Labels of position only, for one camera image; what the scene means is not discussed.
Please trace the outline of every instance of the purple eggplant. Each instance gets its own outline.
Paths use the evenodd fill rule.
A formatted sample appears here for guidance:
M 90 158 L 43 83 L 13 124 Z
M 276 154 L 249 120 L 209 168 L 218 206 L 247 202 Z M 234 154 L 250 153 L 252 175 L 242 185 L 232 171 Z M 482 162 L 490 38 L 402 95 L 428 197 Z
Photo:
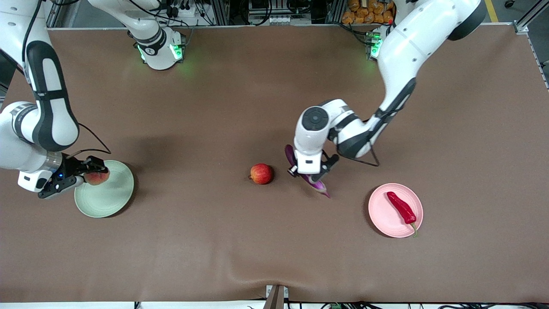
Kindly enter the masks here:
M 284 148 L 284 151 L 286 153 L 286 159 L 288 159 L 288 162 L 290 162 L 292 166 L 297 165 L 297 160 L 295 159 L 295 156 L 294 156 L 294 147 L 292 147 L 291 145 L 286 145 L 286 147 Z M 330 198 L 330 194 L 326 189 L 326 185 L 322 181 L 319 180 L 314 183 L 311 181 L 310 175 L 303 175 L 303 174 L 298 174 L 298 175 L 300 175 L 318 193 L 325 195 L 327 198 Z

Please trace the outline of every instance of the green plate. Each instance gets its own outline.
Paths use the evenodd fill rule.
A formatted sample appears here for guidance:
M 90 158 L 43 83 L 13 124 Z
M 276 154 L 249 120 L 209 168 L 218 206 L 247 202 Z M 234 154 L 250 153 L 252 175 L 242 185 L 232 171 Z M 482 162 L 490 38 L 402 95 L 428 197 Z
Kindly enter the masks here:
M 133 174 L 122 162 L 107 160 L 109 179 L 104 183 L 92 186 L 84 183 L 74 190 L 76 207 L 92 218 L 112 216 L 121 210 L 130 200 L 133 193 Z

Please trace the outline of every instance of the red fruit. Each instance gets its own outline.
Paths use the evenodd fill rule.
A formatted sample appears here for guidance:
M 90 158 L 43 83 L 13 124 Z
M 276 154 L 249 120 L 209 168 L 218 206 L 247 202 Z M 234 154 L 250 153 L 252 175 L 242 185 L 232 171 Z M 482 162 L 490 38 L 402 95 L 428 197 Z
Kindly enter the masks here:
M 273 180 L 273 169 L 264 163 L 259 163 L 251 167 L 249 179 L 256 184 L 265 185 Z
M 109 175 L 110 175 L 110 172 L 87 173 L 87 174 L 84 174 L 84 179 L 87 183 L 91 184 L 92 186 L 97 186 L 104 183 L 107 179 L 109 179 Z

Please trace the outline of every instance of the yellow line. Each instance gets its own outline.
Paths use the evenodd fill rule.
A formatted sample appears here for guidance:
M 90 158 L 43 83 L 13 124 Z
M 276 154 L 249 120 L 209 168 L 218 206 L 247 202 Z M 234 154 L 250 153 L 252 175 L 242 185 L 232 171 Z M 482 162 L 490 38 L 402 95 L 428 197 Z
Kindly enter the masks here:
M 494 5 L 492 4 L 492 0 L 484 0 L 486 3 L 486 9 L 488 10 L 488 15 L 490 16 L 490 20 L 492 23 L 498 23 L 496 10 L 494 10 Z

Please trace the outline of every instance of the brown tabletop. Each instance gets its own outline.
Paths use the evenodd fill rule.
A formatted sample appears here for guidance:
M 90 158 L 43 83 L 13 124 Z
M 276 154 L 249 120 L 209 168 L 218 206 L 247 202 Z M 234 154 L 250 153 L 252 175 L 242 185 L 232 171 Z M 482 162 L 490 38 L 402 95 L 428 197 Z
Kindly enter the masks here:
M 549 301 L 549 94 L 526 36 L 481 26 L 445 43 L 376 143 L 381 167 L 341 161 L 332 199 L 286 174 L 300 113 L 384 96 L 338 27 L 200 29 L 184 64 L 154 71 L 126 31 L 52 31 L 73 111 L 138 179 L 131 206 L 91 219 L 0 171 L 0 300 Z M 6 103 L 31 100 L 17 75 Z M 99 147 L 85 131 L 74 149 Z M 327 147 L 331 153 L 333 147 Z M 250 167 L 274 166 L 254 185 Z M 417 239 L 382 236 L 369 193 L 421 198 Z

